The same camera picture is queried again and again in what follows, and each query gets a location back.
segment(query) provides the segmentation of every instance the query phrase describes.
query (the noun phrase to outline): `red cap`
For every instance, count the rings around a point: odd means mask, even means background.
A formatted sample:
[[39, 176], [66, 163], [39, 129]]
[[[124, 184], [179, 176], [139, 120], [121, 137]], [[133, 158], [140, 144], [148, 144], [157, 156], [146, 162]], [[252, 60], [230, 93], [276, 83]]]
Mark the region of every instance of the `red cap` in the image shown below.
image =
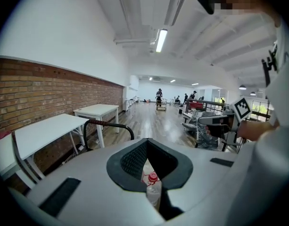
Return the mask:
[[155, 172], [151, 172], [149, 174], [149, 181], [150, 182], [157, 182], [158, 181], [158, 176]]

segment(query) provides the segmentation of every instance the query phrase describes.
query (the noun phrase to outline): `air conditioner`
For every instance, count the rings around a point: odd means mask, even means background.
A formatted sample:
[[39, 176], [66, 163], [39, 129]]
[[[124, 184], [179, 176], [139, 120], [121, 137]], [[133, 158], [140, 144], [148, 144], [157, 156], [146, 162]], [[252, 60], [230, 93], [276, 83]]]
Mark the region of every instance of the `air conditioner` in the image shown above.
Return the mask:
[[143, 25], [153, 28], [173, 26], [185, 0], [140, 0]]

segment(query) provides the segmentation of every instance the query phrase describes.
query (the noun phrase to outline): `pipe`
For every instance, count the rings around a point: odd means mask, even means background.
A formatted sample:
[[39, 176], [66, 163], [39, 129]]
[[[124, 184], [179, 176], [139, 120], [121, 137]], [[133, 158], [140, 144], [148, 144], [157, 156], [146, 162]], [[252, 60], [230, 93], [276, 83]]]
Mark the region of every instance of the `pipe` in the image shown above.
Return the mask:
[[106, 122], [106, 121], [97, 121], [97, 120], [88, 120], [84, 126], [83, 126], [83, 139], [84, 139], [84, 146], [88, 151], [92, 151], [92, 149], [89, 148], [88, 146], [88, 141], [87, 141], [87, 125], [91, 123], [91, 124], [95, 124], [95, 125], [100, 125], [100, 126], [111, 126], [111, 127], [119, 127], [119, 128], [124, 128], [126, 130], [129, 131], [130, 135], [131, 135], [131, 140], [134, 140], [135, 139], [135, 136], [134, 136], [134, 132], [132, 131], [131, 128], [129, 128], [128, 126], [126, 125], [122, 125], [122, 124], [115, 124], [115, 123], [109, 123], [109, 122]]

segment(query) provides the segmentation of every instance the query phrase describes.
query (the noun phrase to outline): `brick wall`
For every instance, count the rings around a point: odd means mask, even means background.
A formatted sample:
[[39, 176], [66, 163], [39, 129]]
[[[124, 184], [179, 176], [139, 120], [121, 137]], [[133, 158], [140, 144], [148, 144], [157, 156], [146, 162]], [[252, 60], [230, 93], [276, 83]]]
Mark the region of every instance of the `brick wall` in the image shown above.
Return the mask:
[[[73, 115], [73, 110], [95, 104], [119, 105], [120, 112], [122, 96], [123, 87], [107, 81], [52, 66], [0, 59], [0, 131], [14, 131], [62, 113]], [[87, 129], [88, 134], [95, 130], [93, 125]], [[66, 135], [37, 152], [35, 163], [45, 171], [69, 150], [72, 145]]]

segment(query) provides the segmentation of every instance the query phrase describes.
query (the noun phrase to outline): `cart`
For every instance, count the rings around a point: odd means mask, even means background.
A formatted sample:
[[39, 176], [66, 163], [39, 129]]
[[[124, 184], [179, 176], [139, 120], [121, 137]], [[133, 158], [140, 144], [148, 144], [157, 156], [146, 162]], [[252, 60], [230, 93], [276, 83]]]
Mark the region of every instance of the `cart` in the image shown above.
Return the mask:
[[157, 105], [157, 111], [166, 111], [167, 99], [157, 100], [156, 105]]

